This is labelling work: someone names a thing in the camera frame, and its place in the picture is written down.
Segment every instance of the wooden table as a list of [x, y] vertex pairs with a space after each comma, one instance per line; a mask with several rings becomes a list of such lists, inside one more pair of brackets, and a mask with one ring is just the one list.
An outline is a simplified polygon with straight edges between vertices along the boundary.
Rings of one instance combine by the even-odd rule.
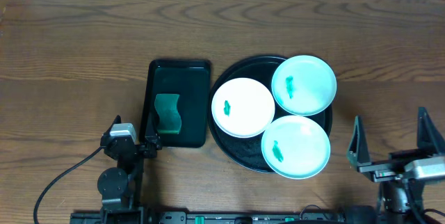
[[[248, 56], [314, 54], [332, 66], [338, 91], [331, 158], [319, 175], [252, 172], [207, 132], [202, 148], [166, 148], [146, 163], [150, 206], [374, 205], [378, 185], [346, 159], [356, 115], [375, 160], [415, 148], [418, 106], [445, 135], [445, 0], [10, 0], [0, 31], [2, 223], [31, 223], [43, 188], [95, 150], [117, 114], [138, 128], [156, 58], [208, 59], [214, 82]], [[97, 178], [114, 165], [101, 153], [64, 177], [40, 205], [41, 223], [99, 209]], [[424, 198], [444, 211], [445, 184]]]

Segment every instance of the black plate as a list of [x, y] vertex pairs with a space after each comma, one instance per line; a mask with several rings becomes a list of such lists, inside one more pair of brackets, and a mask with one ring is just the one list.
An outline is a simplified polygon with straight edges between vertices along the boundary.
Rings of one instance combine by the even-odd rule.
[[[277, 67], [286, 60], [281, 56], [256, 56], [247, 58], [233, 66], [229, 67], [213, 85], [210, 91], [209, 107], [207, 109], [207, 119], [209, 122], [210, 132], [215, 139], [215, 142], [221, 150], [236, 163], [263, 173], [273, 173], [274, 171], [263, 158], [261, 153], [261, 137], [263, 134], [254, 136], [252, 138], [236, 138], [226, 134], [221, 130], [213, 120], [211, 114], [211, 101], [217, 89], [226, 81], [235, 78], [251, 78], [261, 82], [263, 85], [271, 90], [272, 76]], [[273, 120], [282, 116], [290, 115], [275, 102], [275, 116]], [[316, 115], [308, 116], [308, 118], [317, 122], [329, 136], [332, 126], [332, 107], [329, 105], [323, 112]]]

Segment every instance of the sponge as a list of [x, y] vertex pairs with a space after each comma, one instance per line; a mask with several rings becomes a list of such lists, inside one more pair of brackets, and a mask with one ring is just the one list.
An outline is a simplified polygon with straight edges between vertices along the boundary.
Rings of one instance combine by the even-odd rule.
[[177, 109], [179, 95], [158, 94], [154, 99], [154, 108], [159, 115], [157, 126], [160, 134], [179, 134], [182, 121]]

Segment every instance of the cable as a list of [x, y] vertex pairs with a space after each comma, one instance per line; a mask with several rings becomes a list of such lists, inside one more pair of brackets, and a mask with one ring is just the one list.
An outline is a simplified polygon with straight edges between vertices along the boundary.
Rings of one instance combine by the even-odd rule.
[[425, 220], [423, 219], [423, 216], [420, 215], [419, 210], [417, 209], [416, 203], [414, 202], [414, 199], [413, 199], [412, 193], [411, 193], [411, 189], [410, 189], [410, 183], [403, 182], [403, 187], [405, 189], [408, 203], [411, 206], [411, 211], [414, 214], [414, 217], [416, 217], [417, 221], [420, 222], [420, 224], [427, 224], [425, 222]]
[[441, 212], [441, 211], [436, 210], [436, 209], [425, 209], [425, 210], [423, 211], [423, 214], [425, 214], [425, 213], [427, 213], [427, 212], [436, 213], [436, 214], [439, 214], [439, 215], [445, 217], [445, 213], [444, 213], [444, 212]]
[[[319, 206], [317, 206], [317, 205], [314, 205], [314, 204], [307, 205], [307, 206], [300, 212], [300, 220], [303, 219], [303, 218], [302, 218], [302, 217], [303, 217], [303, 214], [305, 213], [305, 211], [306, 211], [306, 209], [307, 209], [308, 207], [316, 207], [316, 208], [322, 210], [321, 207], [319, 207]], [[326, 220], [331, 221], [331, 219], [328, 218], [328, 217], [325, 215], [325, 213], [322, 213], [322, 214], [323, 214], [323, 216], [326, 218]]]
[[37, 211], [39, 210], [39, 205], [40, 202], [43, 199], [43, 196], [45, 196], [45, 194], [47, 193], [47, 191], [58, 181], [60, 180], [62, 177], [64, 177], [66, 174], [68, 174], [69, 172], [73, 171], [74, 169], [78, 168], [80, 165], [84, 164], [85, 162], [87, 162], [89, 159], [93, 158], [100, 150], [102, 150], [102, 147], [99, 147], [96, 149], [96, 151], [94, 151], [92, 154], [90, 154], [88, 157], [86, 157], [84, 160], [82, 160], [81, 162], [79, 162], [78, 164], [72, 166], [71, 168], [67, 169], [65, 172], [61, 173], [59, 176], [57, 176], [55, 179], [53, 179], [53, 181], [51, 183], [48, 184], [48, 186], [44, 189], [44, 191], [42, 192], [42, 194], [40, 194], [39, 198], [37, 199], [37, 202], [35, 203], [34, 206], [34, 224], [39, 224], [39, 220], [37, 219]]

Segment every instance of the white bowl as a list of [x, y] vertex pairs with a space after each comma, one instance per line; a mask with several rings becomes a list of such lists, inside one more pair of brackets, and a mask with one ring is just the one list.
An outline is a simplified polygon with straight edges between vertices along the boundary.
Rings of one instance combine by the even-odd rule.
[[279, 106], [294, 115], [320, 113], [332, 103], [336, 92], [334, 72], [314, 56], [289, 58], [273, 74], [273, 97]]
[[275, 102], [263, 84], [249, 78], [232, 79], [211, 101], [215, 123], [226, 134], [250, 138], [262, 133], [275, 115]]
[[264, 132], [261, 151], [278, 174], [306, 179], [318, 174], [329, 161], [330, 142], [323, 128], [297, 115], [276, 119]]

